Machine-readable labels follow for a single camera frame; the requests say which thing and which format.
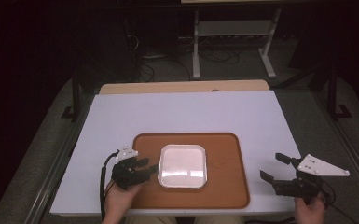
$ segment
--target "white bracket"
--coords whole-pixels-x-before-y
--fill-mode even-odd
[[[271,24],[269,26],[269,32],[267,34],[267,43],[264,46],[264,48],[259,49],[258,52],[260,54],[261,60],[263,61],[264,67],[266,68],[267,75],[269,78],[276,78],[276,74],[274,72],[274,69],[272,68],[271,62],[269,61],[269,47],[272,42],[272,38],[275,34],[275,29],[278,24],[279,16],[281,15],[281,9],[278,8],[275,10],[274,18],[271,21]]]
[[[299,171],[317,176],[349,176],[348,170],[343,170],[328,162],[319,160],[308,154],[297,167]]]
[[[115,159],[116,161],[124,161],[126,159],[136,156],[138,156],[138,151],[135,151],[132,148],[125,145],[123,149],[118,151],[118,154],[115,157]]]
[[[199,59],[199,12],[195,13],[194,20],[194,51],[193,51],[193,78],[199,80],[200,74],[200,59]]]

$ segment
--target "person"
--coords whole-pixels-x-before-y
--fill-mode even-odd
[[[127,211],[131,208],[132,201],[141,190],[143,184],[131,186],[127,190],[121,189],[112,181],[105,191],[105,217],[103,224],[118,224]],[[324,223],[324,202],[322,194],[311,200],[310,204],[305,204],[301,198],[295,198],[295,219],[297,224],[323,224]],[[195,224],[203,223],[243,223],[241,216],[205,216],[196,217]],[[131,224],[176,224],[174,217],[128,217],[126,223]]]

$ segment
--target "brown mat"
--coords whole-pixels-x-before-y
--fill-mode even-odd
[[[161,150],[169,144],[205,148],[208,180],[201,189],[169,189],[152,175],[135,198],[132,208],[243,208],[249,191],[237,136],[232,133],[143,133],[133,142],[138,158],[158,164]]]

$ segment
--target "white plastic container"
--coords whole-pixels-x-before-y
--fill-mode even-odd
[[[165,188],[202,188],[207,180],[205,149],[199,145],[165,146],[158,179]]]

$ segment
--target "human hand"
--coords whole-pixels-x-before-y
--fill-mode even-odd
[[[105,190],[105,217],[103,224],[119,223],[121,218],[130,209],[133,199],[143,185],[144,183],[134,185],[124,190],[111,180]]]
[[[311,203],[306,205],[302,198],[295,198],[295,218],[297,224],[323,224],[324,201],[323,195],[318,194]]]

